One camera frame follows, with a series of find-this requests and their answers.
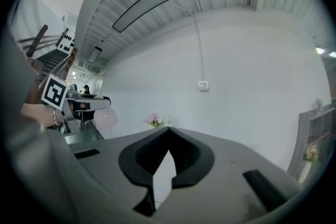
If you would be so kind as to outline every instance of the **person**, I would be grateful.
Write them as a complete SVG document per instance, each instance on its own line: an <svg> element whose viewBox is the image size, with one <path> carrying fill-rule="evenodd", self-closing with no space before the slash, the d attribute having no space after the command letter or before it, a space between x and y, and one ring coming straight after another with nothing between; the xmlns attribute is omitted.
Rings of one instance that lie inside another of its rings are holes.
<svg viewBox="0 0 336 224"><path fill-rule="evenodd" d="M90 93L90 88L89 88L89 86L85 85L85 86L84 86L84 90L85 90L85 91L84 91L84 94L91 94L91 93Z"/></svg>

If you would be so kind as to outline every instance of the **white wall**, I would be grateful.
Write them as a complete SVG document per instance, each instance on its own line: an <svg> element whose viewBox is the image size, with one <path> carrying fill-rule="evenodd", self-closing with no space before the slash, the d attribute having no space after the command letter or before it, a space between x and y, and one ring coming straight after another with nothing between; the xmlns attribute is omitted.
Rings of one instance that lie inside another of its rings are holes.
<svg viewBox="0 0 336 224"><path fill-rule="evenodd" d="M314 44L291 15L227 9L197 15L209 92L199 92L200 53L192 18L164 27L116 58L102 94L118 124L106 137L148 129L152 112L173 125L241 142L287 169L299 113L316 94L330 103Z"/></svg>
<svg viewBox="0 0 336 224"><path fill-rule="evenodd" d="M93 76L92 79L87 83L83 83L81 80L78 80L78 79L72 79L71 84L76 84L78 92L81 90L82 93L84 93L84 85L87 85L90 88L90 93L95 94L97 78L98 76Z"/></svg>
<svg viewBox="0 0 336 224"><path fill-rule="evenodd" d="M73 32L75 32L76 31L77 20L78 20L78 16L76 16L72 13L66 13L65 14L64 26L66 28L71 29Z"/></svg>
<svg viewBox="0 0 336 224"><path fill-rule="evenodd" d="M63 32L64 22L42 0L19 0L10 27L15 40L35 37L44 24L48 25L45 35Z"/></svg>

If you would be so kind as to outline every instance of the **white shelf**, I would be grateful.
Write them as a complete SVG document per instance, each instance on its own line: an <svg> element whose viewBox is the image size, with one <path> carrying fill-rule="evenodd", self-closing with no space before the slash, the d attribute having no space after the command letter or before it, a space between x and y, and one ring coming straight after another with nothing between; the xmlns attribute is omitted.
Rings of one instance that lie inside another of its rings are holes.
<svg viewBox="0 0 336 224"><path fill-rule="evenodd" d="M335 109L335 108L324 110L324 111L322 111L321 113L319 113L319 114L317 114L317 115L312 115L312 116L310 116L309 119L310 119L311 121L316 120L316 119L318 119L318 118L320 118L320 117L322 117L322 116L324 116L324 115L327 115L328 113L330 113L330 112L333 111L334 109Z"/></svg>

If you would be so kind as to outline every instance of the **staircase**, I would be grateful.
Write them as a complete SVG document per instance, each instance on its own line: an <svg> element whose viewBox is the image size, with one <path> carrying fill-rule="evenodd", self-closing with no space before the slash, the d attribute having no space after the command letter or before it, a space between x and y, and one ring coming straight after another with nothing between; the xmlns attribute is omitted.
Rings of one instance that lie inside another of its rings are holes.
<svg viewBox="0 0 336 224"><path fill-rule="evenodd" d="M60 51L60 50L53 50L39 58L40 62L43 63L44 69L41 74L41 81L44 80L44 78L49 75L49 73L55 68L56 65L58 65L62 60L64 60L68 54Z"/></svg>

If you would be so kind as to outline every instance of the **recessed ceiling light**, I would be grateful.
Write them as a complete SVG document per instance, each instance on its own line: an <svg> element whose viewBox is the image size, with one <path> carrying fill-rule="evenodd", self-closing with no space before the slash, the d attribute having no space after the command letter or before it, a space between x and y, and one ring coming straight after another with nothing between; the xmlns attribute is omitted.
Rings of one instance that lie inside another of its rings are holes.
<svg viewBox="0 0 336 224"><path fill-rule="evenodd" d="M142 15L166 1L168 0L138 0L119 17L112 27L121 33Z"/></svg>
<svg viewBox="0 0 336 224"><path fill-rule="evenodd" d="M323 54L325 52L325 49L321 49L319 47L316 47L316 51L318 54Z"/></svg>
<svg viewBox="0 0 336 224"><path fill-rule="evenodd" d="M96 46L93 49L93 52L91 53L91 56L89 58L89 62L93 63L97 59L97 57L101 54L101 51L102 51L102 49Z"/></svg>

